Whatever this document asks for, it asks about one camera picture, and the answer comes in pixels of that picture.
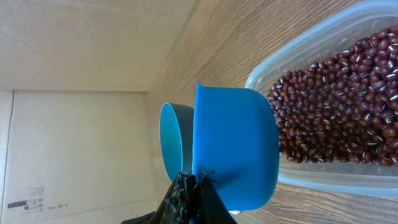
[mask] clear plastic container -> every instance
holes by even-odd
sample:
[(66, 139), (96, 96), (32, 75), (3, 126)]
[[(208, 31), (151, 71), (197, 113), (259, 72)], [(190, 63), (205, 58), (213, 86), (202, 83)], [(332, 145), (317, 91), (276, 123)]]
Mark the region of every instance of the clear plastic container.
[[(344, 51), (362, 37), (398, 24), (398, 1), (365, 1), (335, 14), (296, 37), (270, 55), (250, 74), (246, 88), (267, 94), (272, 83), (285, 73), (306, 69)], [(281, 156), (279, 181), (317, 190), (398, 197), (398, 166), (373, 164), (301, 163)]]

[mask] blue plastic cup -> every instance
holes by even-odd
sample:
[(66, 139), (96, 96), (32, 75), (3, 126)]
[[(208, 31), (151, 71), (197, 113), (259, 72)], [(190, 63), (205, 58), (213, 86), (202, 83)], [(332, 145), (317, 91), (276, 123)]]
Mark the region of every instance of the blue plastic cup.
[(160, 148), (172, 182), (180, 171), (192, 171), (193, 108), (165, 103), (160, 112)]

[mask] adzuki bean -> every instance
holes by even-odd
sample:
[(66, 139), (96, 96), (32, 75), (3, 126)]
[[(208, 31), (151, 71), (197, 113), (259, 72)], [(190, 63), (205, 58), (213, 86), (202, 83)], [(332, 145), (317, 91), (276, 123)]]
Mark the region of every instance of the adzuki bean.
[(398, 25), (288, 71), (268, 91), (288, 161), (398, 164)]

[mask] wood grain surface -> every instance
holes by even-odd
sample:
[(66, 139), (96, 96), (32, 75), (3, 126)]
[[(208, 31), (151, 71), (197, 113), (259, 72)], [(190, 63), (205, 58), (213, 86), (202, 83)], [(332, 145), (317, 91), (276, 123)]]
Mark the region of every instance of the wood grain surface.
[[(159, 147), (164, 102), (193, 105), (195, 84), (243, 87), (253, 68), (278, 48), (352, 1), (199, 0), (148, 94), (152, 155), (159, 200), (170, 182)], [(278, 184), (261, 209), (238, 223), (398, 223), (398, 200)]]

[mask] white wall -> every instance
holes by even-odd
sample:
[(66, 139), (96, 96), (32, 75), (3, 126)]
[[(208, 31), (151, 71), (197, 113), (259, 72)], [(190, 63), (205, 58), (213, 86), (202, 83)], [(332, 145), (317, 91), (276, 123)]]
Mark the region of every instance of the white wall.
[(0, 88), (147, 91), (197, 0), (2, 0)]

